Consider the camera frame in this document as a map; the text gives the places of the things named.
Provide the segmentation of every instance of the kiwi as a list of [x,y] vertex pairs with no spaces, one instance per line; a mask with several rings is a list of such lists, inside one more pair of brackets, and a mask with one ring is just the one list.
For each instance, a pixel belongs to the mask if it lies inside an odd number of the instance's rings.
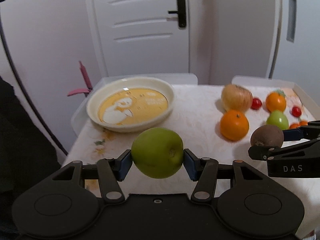
[[251,146],[278,146],[284,141],[282,130],[276,125],[266,124],[255,130],[250,139]]

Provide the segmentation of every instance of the black cloth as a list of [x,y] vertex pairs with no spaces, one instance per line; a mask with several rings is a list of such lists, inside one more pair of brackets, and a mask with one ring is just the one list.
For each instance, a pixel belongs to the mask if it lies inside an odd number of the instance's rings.
[[0,77],[0,240],[17,236],[13,201],[59,168],[55,148]]

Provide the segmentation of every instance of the door handle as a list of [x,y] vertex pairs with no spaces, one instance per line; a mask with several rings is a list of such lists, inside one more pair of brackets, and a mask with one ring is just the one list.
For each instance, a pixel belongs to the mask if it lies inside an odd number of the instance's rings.
[[169,14],[178,15],[178,26],[180,28],[187,27],[186,0],[177,0],[177,11],[168,11]]

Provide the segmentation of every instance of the fake fruit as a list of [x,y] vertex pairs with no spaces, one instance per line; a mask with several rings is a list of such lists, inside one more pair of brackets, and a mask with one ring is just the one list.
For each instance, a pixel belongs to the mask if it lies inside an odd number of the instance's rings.
[[302,120],[302,121],[300,121],[299,125],[300,125],[300,126],[308,125],[308,121]]
[[134,164],[145,175],[163,179],[175,174],[183,162],[183,142],[169,129],[155,127],[142,132],[132,143]]
[[291,109],[291,114],[292,114],[294,117],[300,117],[300,116],[302,115],[302,112],[301,112],[300,107],[294,106],[294,107]]
[[262,106],[262,102],[259,98],[252,99],[251,109],[258,110]]
[[289,128],[287,117],[279,110],[275,110],[269,115],[266,124],[276,125],[281,130],[287,130]]
[[221,93],[223,108],[226,111],[247,111],[252,105],[252,94],[249,90],[238,85],[226,85]]
[[266,98],[266,107],[271,113],[275,110],[283,112],[287,107],[287,102],[280,93],[272,92]]
[[293,123],[293,124],[291,124],[290,126],[289,126],[289,129],[296,129],[296,128],[298,128],[298,127],[300,127],[300,124],[298,124],[298,123]]
[[241,140],[248,131],[248,119],[240,111],[230,110],[220,120],[221,134],[231,141]]
[[278,146],[284,141],[282,130],[276,125],[266,124],[255,130],[250,138],[251,146]]

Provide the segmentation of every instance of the onion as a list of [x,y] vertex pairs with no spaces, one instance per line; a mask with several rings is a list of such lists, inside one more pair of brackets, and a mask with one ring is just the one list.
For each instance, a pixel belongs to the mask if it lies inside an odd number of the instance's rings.
[[229,84],[224,87],[221,93],[223,108],[226,111],[238,110],[246,112],[252,105],[252,94],[249,90]]

